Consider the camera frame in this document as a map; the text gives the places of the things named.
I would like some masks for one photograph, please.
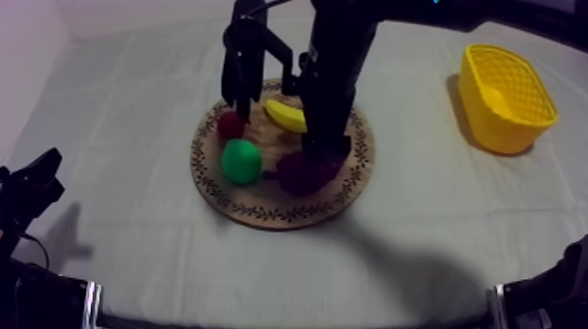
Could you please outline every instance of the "plastic basket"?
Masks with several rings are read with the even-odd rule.
[[[556,108],[531,64],[508,50],[469,45],[458,84],[473,137],[490,151],[524,151],[557,122]]]

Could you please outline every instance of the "yellow banana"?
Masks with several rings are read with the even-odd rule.
[[[265,108],[269,116],[285,130],[306,132],[305,114],[301,109],[291,108],[274,100],[268,100]]]

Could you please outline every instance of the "white table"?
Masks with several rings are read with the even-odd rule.
[[[298,53],[312,28],[303,12],[270,21]],[[375,133],[374,174],[342,219],[289,233],[223,219],[197,192],[189,153],[221,98],[226,24],[76,45],[10,160],[16,169],[50,147],[63,153],[66,194],[30,233],[53,270],[104,284],[106,310],[239,327],[454,319],[480,310],[485,288],[550,268],[588,232],[588,56],[497,24],[471,34],[381,24],[356,99]],[[527,155],[487,154],[459,132],[449,90],[472,42],[528,58],[553,97],[560,122]],[[267,59],[266,77],[280,72]]]

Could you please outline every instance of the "wooden plate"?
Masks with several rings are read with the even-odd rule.
[[[301,109],[297,97],[280,93],[279,79],[266,80],[259,103],[252,104],[251,124],[244,139],[257,145],[262,153],[263,169],[274,171],[286,154],[301,150],[301,135],[275,125],[265,113],[265,102],[275,99]],[[236,186],[222,175],[224,142],[218,137],[216,123],[232,110],[219,101],[202,119],[192,141],[192,177],[202,196],[229,218],[252,228],[287,230],[319,223],[348,207],[367,185],[374,166],[374,136],[366,117],[354,108],[346,133],[352,138],[351,154],[337,178],[307,197],[284,192],[279,182],[260,179],[253,185]]]

